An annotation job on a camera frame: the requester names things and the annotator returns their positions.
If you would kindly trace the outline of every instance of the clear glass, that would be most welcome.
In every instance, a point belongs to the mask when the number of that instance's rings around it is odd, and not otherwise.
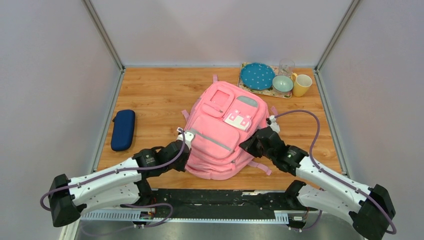
[[[288,58],[283,58],[279,61],[278,65],[278,75],[284,75],[291,77],[295,69],[295,62]]]

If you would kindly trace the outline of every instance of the metal floor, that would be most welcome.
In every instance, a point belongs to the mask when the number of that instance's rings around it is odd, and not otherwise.
[[[311,224],[317,214],[310,214]],[[130,226],[126,221],[81,221],[80,227],[91,234],[105,234]],[[323,214],[318,225],[301,233],[284,225],[243,223],[179,223],[169,222],[157,227],[131,228],[119,233],[90,237],[80,230],[75,240],[363,240],[347,222]]]

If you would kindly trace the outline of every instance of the gray zipper trim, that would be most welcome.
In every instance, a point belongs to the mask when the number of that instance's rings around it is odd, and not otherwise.
[[[226,145],[224,145],[224,144],[222,144],[222,143],[220,143],[220,142],[216,141],[215,139],[212,139],[212,138],[210,138],[210,137],[208,137],[208,136],[205,136],[205,135],[201,134],[199,131],[197,131],[197,130],[196,130],[196,129],[194,129],[194,128],[191,128],[191,129],[189,130],[189,132],[191,132],[191,133],[193,133],[193,134],[195,134],[195,135],[199,135],[199,136],[201,136],[202,138],[204,138],[204,139],[206,139],[206,140],[209,140],[209,141],[211,141],[212,143],[214,143],[214,144],[216,144],[216,145],[218,145],[218,146],[220,146],[220,147],[223,147],[224,149],[226,149],[226,150],[228,150],[228,151],[233,150],[231,147],[226,146]]]

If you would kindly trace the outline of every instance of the tray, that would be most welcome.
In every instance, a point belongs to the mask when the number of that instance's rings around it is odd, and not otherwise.
[[[243,62],[241,64],[240,67],[240,71],[242,71],[242,68],[244,68],[246,65],[250,64],[250,62]],[[274,71],[275,75],[278,74],[278,66],[271,66],[269,65],[272,70]],[[271,86],[268,89],[265,90],[255,90],[255,89],[250,89],[248,88],[242,81],[242,79],[240,78],[240,75],[238,76],[238,82],[237,82],[237,86],[243,90],[246,90],[248,92],[254,93],[254,94],[261,94],[261,95],[267,95],[267,96],[272,96],[272,97],[277,97],[277,98],[283,98],[283,99],[289,99],[292,97],[292,92],[290,93],[281,93],[278,92],[276,90],[274,90],[273,86]]]

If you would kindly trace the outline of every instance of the backpack front pocket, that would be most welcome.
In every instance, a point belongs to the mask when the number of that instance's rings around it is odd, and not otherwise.
[[[216,159],[232,154],[240,138],[236,129],[207,115],[198,116],[188,131],[194,134],[191,145]]]
[[[247,132],[253,124],[253,118],[258,111],[258,102],[247,96],[239,96],[232,103],[224,122]]]
[[[201,109],[215,118],[221,118],[234,100],[234,92],[223,86],[212,86],[211,93],[204,97]]]

